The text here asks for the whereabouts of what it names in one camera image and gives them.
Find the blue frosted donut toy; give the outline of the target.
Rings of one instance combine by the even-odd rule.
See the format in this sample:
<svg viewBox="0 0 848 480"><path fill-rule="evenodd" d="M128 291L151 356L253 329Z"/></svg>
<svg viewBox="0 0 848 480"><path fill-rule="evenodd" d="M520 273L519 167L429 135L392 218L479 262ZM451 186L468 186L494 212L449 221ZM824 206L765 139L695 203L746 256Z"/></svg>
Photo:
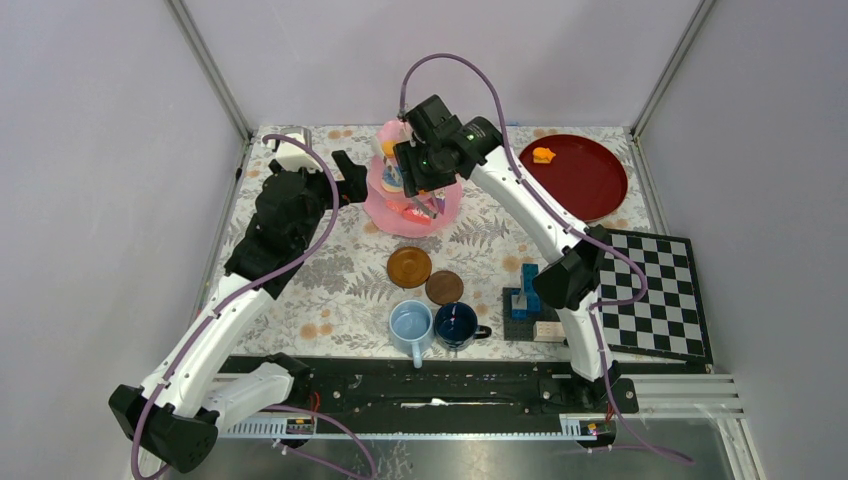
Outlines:
<svg viewBox="0 0 848 480"><path fill-rule="evenodd" d="M389 193L402 193L403 180L397 175L397 171L392 166L386 166L381 175L381 187Z"/></svg>

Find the pink three-tier cake stand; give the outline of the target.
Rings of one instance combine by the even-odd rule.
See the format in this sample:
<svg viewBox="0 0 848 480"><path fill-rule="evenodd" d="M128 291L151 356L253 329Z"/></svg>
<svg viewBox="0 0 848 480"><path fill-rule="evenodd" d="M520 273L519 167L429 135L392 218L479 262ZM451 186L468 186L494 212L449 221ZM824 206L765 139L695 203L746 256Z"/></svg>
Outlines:
<svg viewBox="0 0 848 480"><path fill-rule="evenodd" d="M393 147L409 139L411 129L398 120L386 122L372 138L366 213L382 231L407 238L428 236L459 214L462 187L455 183L434 192L407 197Z"/></svg>

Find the orange round cookie toy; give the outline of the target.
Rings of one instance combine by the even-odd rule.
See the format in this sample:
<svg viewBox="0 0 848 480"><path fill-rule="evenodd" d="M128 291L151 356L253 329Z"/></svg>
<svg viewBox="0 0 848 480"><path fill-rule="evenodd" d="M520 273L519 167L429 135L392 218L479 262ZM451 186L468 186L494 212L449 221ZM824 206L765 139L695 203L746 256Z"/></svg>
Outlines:
<svg viewBox="0 0 848 480"><path fill-rule="evenodd" d="M381 150L383 152L383 155L386 158L394 158L395 157L395 152L394 152L395 145L396 145L396 142L391 141L391 140L387 140L387 141L384 141L384 142L381 143Z"/></svg>

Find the light brown wooden coaster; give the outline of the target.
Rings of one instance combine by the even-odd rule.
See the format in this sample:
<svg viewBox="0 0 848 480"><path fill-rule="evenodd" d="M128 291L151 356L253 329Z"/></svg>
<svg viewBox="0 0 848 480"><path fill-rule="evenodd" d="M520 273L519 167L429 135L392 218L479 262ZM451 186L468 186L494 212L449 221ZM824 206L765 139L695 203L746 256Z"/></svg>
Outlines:
<svg viewBox="0 0 848 480"><path fill-rule="evenodd" d="M422 249L406 246L394 251L387 261L387 275L397 286L412 289L423 285L432 272L430 256Z"/></svg>

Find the orange yellow fish pastry toy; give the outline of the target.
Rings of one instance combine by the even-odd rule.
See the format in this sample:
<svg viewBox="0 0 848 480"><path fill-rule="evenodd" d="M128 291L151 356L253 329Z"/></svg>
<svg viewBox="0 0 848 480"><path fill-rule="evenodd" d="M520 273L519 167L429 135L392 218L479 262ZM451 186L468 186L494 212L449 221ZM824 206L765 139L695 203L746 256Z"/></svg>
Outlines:
<svg viewBox="0 0 848 480"><path fill-rule="evenodd" d="M532 161L534 164L550 165L556 158L556 153L546 147L536 147L532 150Z"/></svg>

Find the dark brown wooden coaster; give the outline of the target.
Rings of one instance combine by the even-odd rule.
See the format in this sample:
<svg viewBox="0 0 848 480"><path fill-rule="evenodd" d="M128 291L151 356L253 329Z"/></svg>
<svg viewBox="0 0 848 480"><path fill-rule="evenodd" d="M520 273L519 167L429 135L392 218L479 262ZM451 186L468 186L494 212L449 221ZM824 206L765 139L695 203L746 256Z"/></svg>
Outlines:
<svg viewBox="0 0 848 480"><path fill-rule="evenodd" d="M440 270L429 276L425 283L425 293L437 305L455 303L464 293L464 283L455 272Z"/></svg>

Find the light blue mug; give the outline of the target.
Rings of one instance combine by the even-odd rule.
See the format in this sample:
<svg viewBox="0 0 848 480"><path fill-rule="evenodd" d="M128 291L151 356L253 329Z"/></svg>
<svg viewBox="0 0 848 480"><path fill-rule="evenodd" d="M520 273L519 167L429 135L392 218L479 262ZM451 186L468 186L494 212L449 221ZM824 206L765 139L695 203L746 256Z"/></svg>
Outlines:
<svg viewBox="0 0 848 480"><path fill-rule="evenodd" d="M421 369L424 354L435 342L430 308L417 300L402 301L392 310L388 328L394 348L410 357L415 369Z"/></svg>

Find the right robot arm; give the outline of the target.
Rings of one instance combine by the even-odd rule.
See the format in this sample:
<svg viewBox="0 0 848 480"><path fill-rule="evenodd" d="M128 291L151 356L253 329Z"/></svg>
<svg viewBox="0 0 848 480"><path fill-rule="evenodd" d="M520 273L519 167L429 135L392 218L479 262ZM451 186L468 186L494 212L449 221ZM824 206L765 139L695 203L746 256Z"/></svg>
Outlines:
<svg viewBox="0 0 848 480"><path fill-rule="evenodd" d="M495 199L525 230L547 265L532 284L563 325L573 372L587 381L607 373L608 352L592 318L608 233L572 217L514 157L489 120L462 122L432 95L399 116L410 138L394 148L406 195L463 178Z"/></svg>

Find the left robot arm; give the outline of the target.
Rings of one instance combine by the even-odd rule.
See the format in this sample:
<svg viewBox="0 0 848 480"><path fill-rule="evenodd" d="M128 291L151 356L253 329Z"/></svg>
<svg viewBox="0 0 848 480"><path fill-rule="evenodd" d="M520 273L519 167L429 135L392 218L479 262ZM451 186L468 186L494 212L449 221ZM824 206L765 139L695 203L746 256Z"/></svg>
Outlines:
<svg viewBox="0 0 848 480"><path fill-rule="evenodd" d="M209 455L220 433L253 414L300 397L308 369L286 356L265 362L220 388L212 386L244 330L267 313L328 233L324 216L368 195L367 168L343 151L332 154L343 178L326 164L312 171L273 160L244 238L224 265L206 306L170 354L138 387L118 386L109 407L132 442L130 468L143 478L141 452L163 470L190 472Z"/></svg>

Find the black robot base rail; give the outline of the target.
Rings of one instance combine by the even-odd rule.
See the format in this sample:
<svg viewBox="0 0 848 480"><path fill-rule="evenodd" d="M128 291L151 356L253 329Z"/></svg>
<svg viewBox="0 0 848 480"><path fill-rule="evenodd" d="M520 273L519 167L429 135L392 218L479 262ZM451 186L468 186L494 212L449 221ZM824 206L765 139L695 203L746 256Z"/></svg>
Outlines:
<svg viewBox="0 0 848 480"><path fill-rule="evenodd" d="M264 363L290 368L287 404L313 407L356 434L554 434L560 418L636 413L632 380L577 377L567 362L347 359L232 355L223 374Z"/></svg>

